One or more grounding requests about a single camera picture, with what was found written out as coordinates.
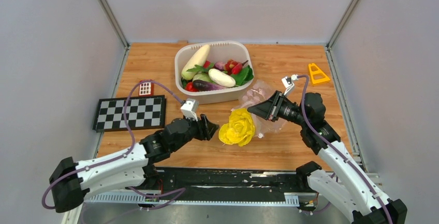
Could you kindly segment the clear pink zip bag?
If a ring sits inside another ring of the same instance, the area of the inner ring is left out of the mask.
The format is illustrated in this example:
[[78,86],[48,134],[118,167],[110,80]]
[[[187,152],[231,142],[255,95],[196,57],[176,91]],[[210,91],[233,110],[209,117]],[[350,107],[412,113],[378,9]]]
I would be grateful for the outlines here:
[[[249,87],[246,92],[241,94],[239,104],[231,109],[231,112],[237,109],[253,106],[268,100],[275,93],[275,89],[262,80],[257,80],[256,83]],[[279,133],[284,125],[287,123],[284,119],[279,118],[276,122],[267,121],[255,114],[251,114],[253,123],[255,125],[256,138],[264,138],[268,133]]]

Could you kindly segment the yellow toy cabbage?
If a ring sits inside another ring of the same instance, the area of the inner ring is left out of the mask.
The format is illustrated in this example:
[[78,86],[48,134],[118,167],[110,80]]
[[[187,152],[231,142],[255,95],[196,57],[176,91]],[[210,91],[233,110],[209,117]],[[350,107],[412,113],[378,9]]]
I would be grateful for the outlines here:
[[227,145],[243,147],[247,145],[256,133],[256,127],[249,111],[245,108],[233,110],[229,121],[223,124],[218,132],[218,138]]

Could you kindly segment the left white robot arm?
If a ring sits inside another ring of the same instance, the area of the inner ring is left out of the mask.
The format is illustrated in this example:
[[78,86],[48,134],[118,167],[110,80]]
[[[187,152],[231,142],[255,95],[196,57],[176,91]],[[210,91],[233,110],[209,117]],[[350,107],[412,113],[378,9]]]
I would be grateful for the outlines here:
[[78,162],[64,158],[49,178],[47,192],[54,203],[51,209],[67,212],[95,195],[126,187],[153,189],[159,178],[155,163],[168,159],[193,139],[211,140],[218,129],[219,125],[204,114],[197,120],[176,118],[122,151]]

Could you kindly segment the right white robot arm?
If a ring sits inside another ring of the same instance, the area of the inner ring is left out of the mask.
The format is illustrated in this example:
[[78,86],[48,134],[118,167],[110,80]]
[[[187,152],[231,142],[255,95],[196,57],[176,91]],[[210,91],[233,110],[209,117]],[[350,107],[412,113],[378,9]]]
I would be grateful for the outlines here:
[[301,126],[303,142],[319,156],[338,177],[331,178],[316,162],[296,169],[296,186],[322,194],[350,223],[405,223],[407,207],[402,200],[392,200],[366,175],[325,121],[326,107],[319,93],[305,93],[300,104],[291,102],[280,91],[269,99],[248,107],[265,120],[279,118]]

